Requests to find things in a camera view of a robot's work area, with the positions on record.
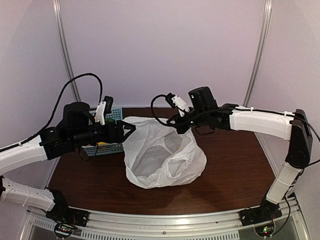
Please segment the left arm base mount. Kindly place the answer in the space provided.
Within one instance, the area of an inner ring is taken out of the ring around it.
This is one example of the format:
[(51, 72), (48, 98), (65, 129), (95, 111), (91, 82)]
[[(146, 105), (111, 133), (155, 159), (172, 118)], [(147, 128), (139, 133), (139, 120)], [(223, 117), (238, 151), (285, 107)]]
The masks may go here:
[(47, 218), (72, 226), (87, 226), (88, 211), (69, 207), (66, 198), (59, 190), (50, 189), (49, 192), (53, 195), (54, 205), (51, 210), (45, 212)]

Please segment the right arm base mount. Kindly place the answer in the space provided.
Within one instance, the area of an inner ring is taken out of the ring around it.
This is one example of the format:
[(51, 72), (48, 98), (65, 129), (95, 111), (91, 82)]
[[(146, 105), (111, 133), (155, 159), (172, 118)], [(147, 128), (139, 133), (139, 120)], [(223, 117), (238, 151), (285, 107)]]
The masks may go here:
[(259, 206), (247, 207), (238, 214), (242, 226), (249, 226), (279, 218), (282, 216), (282, 211), (279, 204), (274, 204), (264, 198)]

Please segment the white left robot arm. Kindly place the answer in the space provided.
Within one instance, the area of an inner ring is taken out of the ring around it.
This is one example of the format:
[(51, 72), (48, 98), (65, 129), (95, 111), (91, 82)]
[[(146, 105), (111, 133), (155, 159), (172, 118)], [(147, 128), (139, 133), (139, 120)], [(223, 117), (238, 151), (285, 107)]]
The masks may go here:
[[(123, 120), (106, 120), (111, 104), (102, 101), (95, 115), (84, 102), (73, 102), (63, 108), (62, 120), (56, 127), (45, 127), (31, 140), (25, 140), (0, 151), (0, 173), (25, 165), (49, 161), (74, 152), (77, 148), (100, 142), (119, 144), (136, 130), (135, 125)], [(61, 222), (72, 218), (72, 211), (58, 190), (37, 189), (2, 177), (0, 200), (30, 206), (53, 213)]]

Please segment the yellow banana bunch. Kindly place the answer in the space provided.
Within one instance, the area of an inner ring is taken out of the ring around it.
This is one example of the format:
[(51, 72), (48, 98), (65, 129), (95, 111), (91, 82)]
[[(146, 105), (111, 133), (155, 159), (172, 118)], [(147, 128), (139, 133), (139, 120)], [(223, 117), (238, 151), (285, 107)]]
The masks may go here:
[(98, 146), (106, 146), (109, 145), (110, 143), (106, 143), (106, 142), (98, 142), (97, 145)]

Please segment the white plastic bag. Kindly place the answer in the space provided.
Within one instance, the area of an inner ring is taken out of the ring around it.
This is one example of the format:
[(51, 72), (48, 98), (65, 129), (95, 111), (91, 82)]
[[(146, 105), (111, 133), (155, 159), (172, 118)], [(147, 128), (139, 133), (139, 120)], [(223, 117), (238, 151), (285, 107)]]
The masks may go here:
[(143, 189), (190, 184), (207, 165), (191, 129), (178, 134), (151, 117), (129, 116), (136, 130), (122, 144), (126, 178)]

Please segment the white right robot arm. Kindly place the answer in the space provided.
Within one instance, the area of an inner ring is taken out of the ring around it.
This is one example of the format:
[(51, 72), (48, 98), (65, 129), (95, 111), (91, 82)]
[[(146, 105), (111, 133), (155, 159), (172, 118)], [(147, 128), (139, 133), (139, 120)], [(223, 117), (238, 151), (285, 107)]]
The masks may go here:
[(267, 202), (256, 210), (259, 220), (268, 220), (276, 212), (275, 205), (310, 165), (313, 137), (305, 112), (302, 109), (294, 112), (261, 110), (231, 103), (218, 106), (207, 86), (191, 90), (188, 95), (192, 107), (178, 95), (165, 95), (166, 102), (178, 109), (178, 114), (166, 122), (178, 134), (184, 134), (190, 128), (208, 126), (212, 130), (247, 131), (289, 141), (284, 164), (265, 195)]

